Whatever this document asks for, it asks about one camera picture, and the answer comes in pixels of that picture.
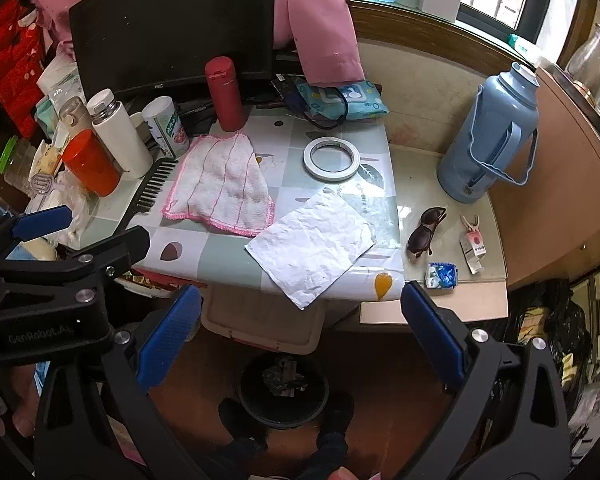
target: wooden floor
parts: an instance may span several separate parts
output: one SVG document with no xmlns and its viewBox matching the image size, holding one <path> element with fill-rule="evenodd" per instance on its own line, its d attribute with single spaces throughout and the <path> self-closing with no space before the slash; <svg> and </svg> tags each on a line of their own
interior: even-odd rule
<svg viewBox="0 0 600 480">
<path fill-rule="evenodd" d="M 203 452 L 230 441 L 218 403 L 236 397 L 242 366 L 259 352 L 204 328 L 184 346 L 164 384 L 150 395 L 187 449 Z M 361 480 L 378 471 L 391 478 L 451 402 L 411 335 L 324 332 L 313 356 L 331 389 L 354 397 L 348 467 Z M 318 423 L 272 430 L 269 451 L 253 463 L 251 473 L 291 474 L 314 452 Z"/>
</svg>

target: plastic jar with green lid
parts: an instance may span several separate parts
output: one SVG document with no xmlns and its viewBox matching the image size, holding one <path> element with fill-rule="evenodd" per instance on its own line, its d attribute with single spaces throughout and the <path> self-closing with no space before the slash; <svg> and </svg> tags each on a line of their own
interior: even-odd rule
<svg viewBox="0 0 600 480">
<path fill-rule="evenodd" d="M 29 171 L 35 155 L 36 149 L 27 139 L 13 136 L 7 141 L 0 156 L 0 174 L 4 181 L 30 198 L 36 195 L 29 186 Z"/>
</svg>

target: person's leg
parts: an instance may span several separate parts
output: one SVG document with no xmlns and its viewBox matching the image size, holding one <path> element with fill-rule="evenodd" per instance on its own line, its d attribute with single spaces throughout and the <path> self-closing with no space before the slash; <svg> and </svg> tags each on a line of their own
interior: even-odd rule
<svg viewBox="0 0 600 480">
<path fill-rule="evenodd" d="M 304 463 L 295 480 L 326 480 L 344 466 L 349 446 L 344 439 L 353 418 L 353 399 L 349 394 L 334 393 L 324 407 L 324 420 L 315 441 L 317 451 Z"/>
<path fill-rule="evenodd" d="M 195 457 L 200 469 L 210 480 L 246 480 L 251 459 L 267 450 L 267 429 L 252 418 L 233 399 L 224 399 L 218 406 L 220 421 L 234 438 L 226 446 Z"/>
</svg>

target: black shoe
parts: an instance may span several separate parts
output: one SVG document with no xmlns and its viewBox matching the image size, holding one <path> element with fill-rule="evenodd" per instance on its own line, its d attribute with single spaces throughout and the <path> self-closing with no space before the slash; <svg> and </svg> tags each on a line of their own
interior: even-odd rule
<svg viewBox="0 0 600 480">
<path fill-rule="evenodd" d="M 223 399 L 218 406 L 220 422 L 233 438 L 250 438 L 267 449 L 267 428 L 254 419 L 236 400 Z"/>
<path fill-rule="evenodd" d="M 353 398 L 342 392 L 332 393 L 323 413 L 318 438 L 327 433 L 339 433 L 344 436 L 353 418 Z"/>
</svg>

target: sheet of paper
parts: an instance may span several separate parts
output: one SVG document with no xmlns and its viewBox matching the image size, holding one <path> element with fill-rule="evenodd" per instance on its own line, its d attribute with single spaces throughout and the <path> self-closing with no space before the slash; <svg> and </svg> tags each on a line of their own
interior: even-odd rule
<svg viewBox="0 0 600 480">
<path fill-rule="evenodd" d="M 373 244 L 368 222 L 325 188 L 245 249 L 302 310 Z"/>
</svg>

